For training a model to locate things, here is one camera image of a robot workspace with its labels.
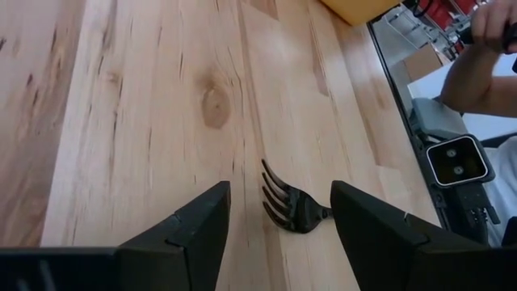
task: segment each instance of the camera lens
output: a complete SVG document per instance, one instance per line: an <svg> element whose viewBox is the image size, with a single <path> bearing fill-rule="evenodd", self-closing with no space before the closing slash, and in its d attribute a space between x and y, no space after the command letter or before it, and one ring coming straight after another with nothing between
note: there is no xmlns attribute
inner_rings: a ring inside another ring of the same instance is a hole
<svg viewBox="0 0 517 291"><path fill-rule="evenodd" d="M454 150L454 149L450 149L450 150L448 150L448 151L447 151L447 156L448 156L449 158L454 158L454 157L456 156L456 150Z"/></svg>
<svg viewBox="0 0 517 291"><path fill-rule="evenodd" d="M454 174L461 175L464 172L465 172L465 170L463 169L463 167L461 167L461 166L454 167Z"/></svg>

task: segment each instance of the person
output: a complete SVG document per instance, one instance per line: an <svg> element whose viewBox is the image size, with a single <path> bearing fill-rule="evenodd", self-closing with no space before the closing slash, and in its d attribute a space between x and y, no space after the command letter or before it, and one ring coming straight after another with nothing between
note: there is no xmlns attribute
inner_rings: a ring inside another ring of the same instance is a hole
<svg viewBox="0 0 517 291"><path fill-rule="evenodd" d="M502 47L507 25L517 23L516 0L493 0L481 5L471 19L474 44L454 62L439 99L458 112L517 117L517 76L493 77L492 71L503 53L517 53L517 43ZM497 149L485 149L496 178L485 183L490 202L501 224L487 228L489 244L501 245L507 222L517 216L517 137Z"/></svg>

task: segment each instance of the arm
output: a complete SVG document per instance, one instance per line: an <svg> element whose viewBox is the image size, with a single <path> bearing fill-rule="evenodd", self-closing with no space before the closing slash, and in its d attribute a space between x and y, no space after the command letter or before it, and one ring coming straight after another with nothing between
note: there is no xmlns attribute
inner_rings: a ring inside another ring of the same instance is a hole
<svg viewBox="0 0 517 291"><path fill-rule="evenodd" d="M482 45L455 61L442 89L442 102L458 112L517 117L517 77L492 77L499 53Z"/></svg>

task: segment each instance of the butcher block countertop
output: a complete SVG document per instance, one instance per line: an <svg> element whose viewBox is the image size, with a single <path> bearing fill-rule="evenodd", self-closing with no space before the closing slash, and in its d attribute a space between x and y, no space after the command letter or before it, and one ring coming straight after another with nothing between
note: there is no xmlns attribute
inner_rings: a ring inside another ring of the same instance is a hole
<svg viewBox="0 0 517 291"><path fill-rule="evenodd" d="M367 28L320 2L0 2L0 245L117 245L229 180L218 289L358 289L333 221L269 220L261 158L438 224Z"/></svg>

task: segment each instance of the wood knot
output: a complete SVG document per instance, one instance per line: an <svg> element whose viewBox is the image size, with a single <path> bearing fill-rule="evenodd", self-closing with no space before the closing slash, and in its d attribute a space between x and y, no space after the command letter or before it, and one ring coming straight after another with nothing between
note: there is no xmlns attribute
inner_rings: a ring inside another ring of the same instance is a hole
<svg viewBox="0 0 517 291"><path fill-rule="evenodd" d="M220 129L229 119L229 98L218 85L209 86L201 102L204 124L212 129Z"/></svg>

